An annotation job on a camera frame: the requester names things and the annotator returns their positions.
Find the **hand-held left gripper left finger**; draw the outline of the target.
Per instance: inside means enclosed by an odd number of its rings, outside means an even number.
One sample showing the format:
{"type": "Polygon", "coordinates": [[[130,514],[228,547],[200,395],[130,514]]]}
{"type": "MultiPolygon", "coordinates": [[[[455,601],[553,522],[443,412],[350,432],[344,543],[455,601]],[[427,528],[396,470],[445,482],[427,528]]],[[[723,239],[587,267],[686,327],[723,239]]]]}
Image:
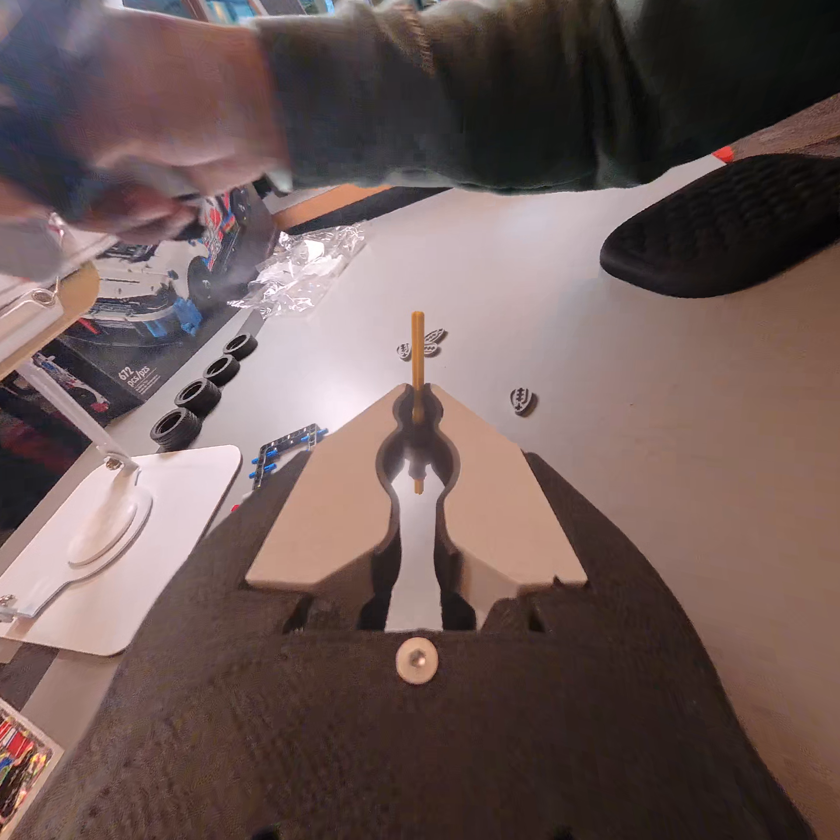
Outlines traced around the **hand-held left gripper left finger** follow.
{"type": "Polygon", "coordinates": [[[403,408],[399,385],[308,454],[251,564],[257,589],[297,592],[336,605],[352,627],[384,627],[402,560],[403,408]]]}

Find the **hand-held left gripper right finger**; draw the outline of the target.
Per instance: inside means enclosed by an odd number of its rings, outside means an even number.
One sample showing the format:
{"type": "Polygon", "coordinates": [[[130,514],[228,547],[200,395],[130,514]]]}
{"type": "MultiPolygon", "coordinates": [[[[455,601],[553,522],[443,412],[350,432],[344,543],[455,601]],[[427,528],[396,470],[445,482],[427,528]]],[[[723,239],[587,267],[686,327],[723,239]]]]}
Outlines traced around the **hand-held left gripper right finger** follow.
{"type": "Polygon", "coordinates": [[[427,462],[442,483],[434,569],[444,627],[480,627],[500,601],[583,587],[587,574],[519,446],[426,385],[427,462]]]}

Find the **yellow lego axle assembly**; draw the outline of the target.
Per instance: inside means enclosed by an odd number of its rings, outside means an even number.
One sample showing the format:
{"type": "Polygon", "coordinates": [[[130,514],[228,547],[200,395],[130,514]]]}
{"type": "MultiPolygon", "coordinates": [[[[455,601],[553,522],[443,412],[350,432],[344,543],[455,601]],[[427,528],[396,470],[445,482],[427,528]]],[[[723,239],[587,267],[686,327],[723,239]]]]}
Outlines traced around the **yellow lego axle assembly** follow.
{"type": "Polygon", "coordinates": [[[425,415],[425,315],[423,311],[412,313],[411,362],[412,362],[412,408],[411,421],[406,431],[408,474],[413,480],[413,491],[417,496],[424,493],[428,463],[428,432],[425,415]]]}

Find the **cluster of grey lego discs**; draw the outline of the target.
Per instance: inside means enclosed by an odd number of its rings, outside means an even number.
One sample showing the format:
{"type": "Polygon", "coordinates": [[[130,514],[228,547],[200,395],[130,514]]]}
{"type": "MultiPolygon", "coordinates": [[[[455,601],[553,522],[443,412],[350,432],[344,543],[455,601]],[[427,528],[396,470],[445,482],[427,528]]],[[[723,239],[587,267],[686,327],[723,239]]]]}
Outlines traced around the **cluster of grey lego discs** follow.
{"type": "MultiPolygon", "coordinates": [[[[423,338],[423,355],[426,358],[434,358],[440,353],[440,345],[448,336],[446,329],[435,329],[427,332],[423,338]]],[[[413,342],[400,343],[396,347],[396,354],[401,361],[408,362],[413,358],[413,342]]]]}

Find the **person's right forearm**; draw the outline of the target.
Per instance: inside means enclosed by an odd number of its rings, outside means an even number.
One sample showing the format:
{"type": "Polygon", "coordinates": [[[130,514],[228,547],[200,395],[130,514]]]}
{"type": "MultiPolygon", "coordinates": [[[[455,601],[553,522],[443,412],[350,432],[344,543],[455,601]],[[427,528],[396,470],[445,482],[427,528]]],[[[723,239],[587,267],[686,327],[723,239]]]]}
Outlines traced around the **person's right forearm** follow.
{"type": "Polygon", "coordinates": [[[252,26],[296,189],[637,186],[839,89],[833,1],[346,2],[252,26]]]}

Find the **black lego set box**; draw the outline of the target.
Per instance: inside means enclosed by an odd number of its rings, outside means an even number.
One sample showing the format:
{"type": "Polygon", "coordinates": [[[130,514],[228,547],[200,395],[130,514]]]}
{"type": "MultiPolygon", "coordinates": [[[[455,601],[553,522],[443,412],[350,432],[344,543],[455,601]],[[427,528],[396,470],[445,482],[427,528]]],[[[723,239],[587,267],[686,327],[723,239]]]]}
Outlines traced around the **black lego set box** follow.
{"type": "Polygon", "coordinates": [[[207,200],[200,238],[102,251],[98,298],[33,363],[102,426],[146,403],[256,278],[277,233],[266,195],[247,185],[207,200]]]}

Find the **person's right hand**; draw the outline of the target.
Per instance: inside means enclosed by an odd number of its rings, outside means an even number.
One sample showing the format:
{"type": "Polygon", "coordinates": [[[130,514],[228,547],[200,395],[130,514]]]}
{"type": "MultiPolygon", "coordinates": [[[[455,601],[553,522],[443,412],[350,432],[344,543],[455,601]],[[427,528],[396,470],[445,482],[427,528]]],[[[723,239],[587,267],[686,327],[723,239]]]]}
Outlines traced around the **person's right hand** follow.
{"type": "Polygon", "coordinates": [[[204,196],[243,186],[290,156],[277,84],[255,26],[105,8],[72,78],[59,128],[86,164],[141,161],[204,196]]]}

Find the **white book stand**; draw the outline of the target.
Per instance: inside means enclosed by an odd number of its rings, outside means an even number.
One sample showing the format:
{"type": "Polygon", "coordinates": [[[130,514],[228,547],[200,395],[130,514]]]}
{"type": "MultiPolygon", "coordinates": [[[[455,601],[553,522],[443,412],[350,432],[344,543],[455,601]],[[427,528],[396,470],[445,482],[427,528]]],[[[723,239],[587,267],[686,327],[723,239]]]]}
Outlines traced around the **white book stand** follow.
{"type": "Polygon", "coordinates": [[[35,352],[97,292],[98,276],[87,266],[57,289],[2,277],[2,377],[22,375],[101,457],[2,573],[2,647],[27,643],[101,657],[124,651],[242,464],[232,445],[131,456],[37,366],[35,352]]]}

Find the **clear plastic bag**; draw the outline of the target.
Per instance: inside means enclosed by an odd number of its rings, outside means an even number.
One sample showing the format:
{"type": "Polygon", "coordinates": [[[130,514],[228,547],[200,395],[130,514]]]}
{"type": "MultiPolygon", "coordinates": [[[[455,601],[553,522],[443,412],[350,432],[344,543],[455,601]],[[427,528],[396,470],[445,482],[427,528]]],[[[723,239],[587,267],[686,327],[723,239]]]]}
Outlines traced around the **clear plastic bag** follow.
{"type": "Polygon", "coordinates": [[[304,319],[330,294],[351,261],[366,246],[365,224],[340,225],[306,234],[281,233],[269,257],[230,308],[264,320],[304,319]]]}

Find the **orange edged table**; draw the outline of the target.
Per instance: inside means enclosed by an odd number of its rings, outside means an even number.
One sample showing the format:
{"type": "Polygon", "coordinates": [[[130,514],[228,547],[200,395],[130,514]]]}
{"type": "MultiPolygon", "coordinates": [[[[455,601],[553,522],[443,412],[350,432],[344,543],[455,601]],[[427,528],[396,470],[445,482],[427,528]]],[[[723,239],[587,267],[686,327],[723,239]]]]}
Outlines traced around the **orange edged table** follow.
{"type": "Polygon", "coordinates": [[[340,185],[290,194],[271,216],[280,231],[300,235],[372,221],[447,191],[447,187],[340,185]]]}

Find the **black mesh chair seat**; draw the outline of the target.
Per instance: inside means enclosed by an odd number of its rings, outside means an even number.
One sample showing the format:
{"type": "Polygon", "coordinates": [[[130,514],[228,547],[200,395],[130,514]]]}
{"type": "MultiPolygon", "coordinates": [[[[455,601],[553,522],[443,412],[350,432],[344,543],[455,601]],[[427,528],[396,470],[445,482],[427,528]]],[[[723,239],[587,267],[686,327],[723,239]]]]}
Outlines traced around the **black mesh chair seat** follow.
{"type": "Polygon", "coordinates": [[[762,285],[839,238],[839,160],[763,154],[726,164],[627,219],[604,272],[677,299],[762,285]]]}

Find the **colourful sticker sheet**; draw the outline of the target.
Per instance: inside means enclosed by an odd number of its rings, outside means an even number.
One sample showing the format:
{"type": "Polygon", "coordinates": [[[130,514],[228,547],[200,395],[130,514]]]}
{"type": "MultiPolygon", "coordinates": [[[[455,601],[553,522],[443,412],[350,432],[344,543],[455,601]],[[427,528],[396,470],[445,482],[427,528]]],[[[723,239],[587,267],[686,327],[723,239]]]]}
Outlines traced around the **colourful sticker sheet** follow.
{"type": "Polygon", "coordinates": [[[64,750],[1,700],[1,838],[14,834],[64,750]]]}

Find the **black lego frame assembly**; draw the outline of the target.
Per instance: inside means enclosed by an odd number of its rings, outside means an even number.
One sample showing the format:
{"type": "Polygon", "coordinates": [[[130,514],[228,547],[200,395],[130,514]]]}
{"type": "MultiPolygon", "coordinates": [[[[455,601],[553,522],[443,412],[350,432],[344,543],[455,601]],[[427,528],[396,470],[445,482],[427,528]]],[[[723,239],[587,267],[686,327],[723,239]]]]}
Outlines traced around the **black lego frame assembly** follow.
{"type": "Polygon", "coordinates": [[[274,474],[281,459],[287,454],[295,454],[300,450],[310,451],[315,448],[329,434],[326,427],[311,423],[291,433],[276,437],[263,444],[257,456],[250,462],[251,471],[248,473],[250,487],[242,496],[242,502],[251,497],[264,483],[264,479],[274,474]]]}

